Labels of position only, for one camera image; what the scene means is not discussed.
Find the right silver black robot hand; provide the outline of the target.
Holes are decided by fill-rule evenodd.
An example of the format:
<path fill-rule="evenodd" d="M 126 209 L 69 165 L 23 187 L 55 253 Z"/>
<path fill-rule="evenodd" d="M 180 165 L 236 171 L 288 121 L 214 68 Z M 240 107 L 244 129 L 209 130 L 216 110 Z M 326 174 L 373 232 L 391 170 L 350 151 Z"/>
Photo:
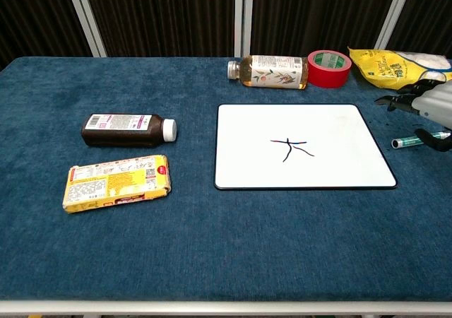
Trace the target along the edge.
<path fill-rule="evenodd" d="M 397 95 L 385 95 L 375 101 L 387 110 L 403 110 L 431 120 L 451 130 L 451 81 L 421 79 L 399 88 Z"/>

